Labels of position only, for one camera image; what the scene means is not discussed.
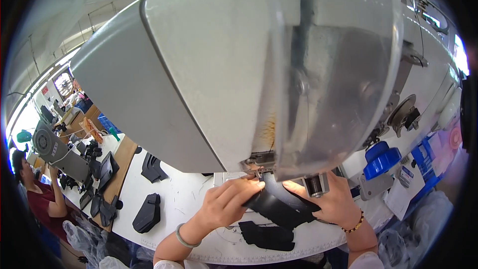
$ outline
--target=sewing machine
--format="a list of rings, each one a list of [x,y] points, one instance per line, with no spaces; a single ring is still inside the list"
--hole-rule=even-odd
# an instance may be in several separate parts
[[[390,178],[409,151],[386,141],[429,126],[435,97],[441,126],[456,114],[452,54],[426,1],[412,4],[137,0],[71,69],[109,120],[174,168],[273,171],[320,196],[324,173],[355,152],[368,182]]]

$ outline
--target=plastic bag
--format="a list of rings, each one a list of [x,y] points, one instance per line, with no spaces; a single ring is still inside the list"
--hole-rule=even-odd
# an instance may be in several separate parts
[[[379,257],[386,269],[413,268],[432,246],[453,209],[442,191],[429,193],[412,213],[379,236]]]
[[[98,268],[99,262],[105,258],[105,244],[108,232],[100,230],[93,226],[86,219],[78,217],[73,213],[78,222],[75,226],[70,221],[63,221],[63,230],[66,233],[66,238],[77,251],[83,252],[88,259],[89,268]]]
[[[108,256],[99,262],[99,269],[128,269],[128,267],[117,258]]]
[[[136,251],[136,258],[138,260],[142,261],[152,261],[152,257],[154,256],[154,250],[145,248],[145,247],[140,247]]]

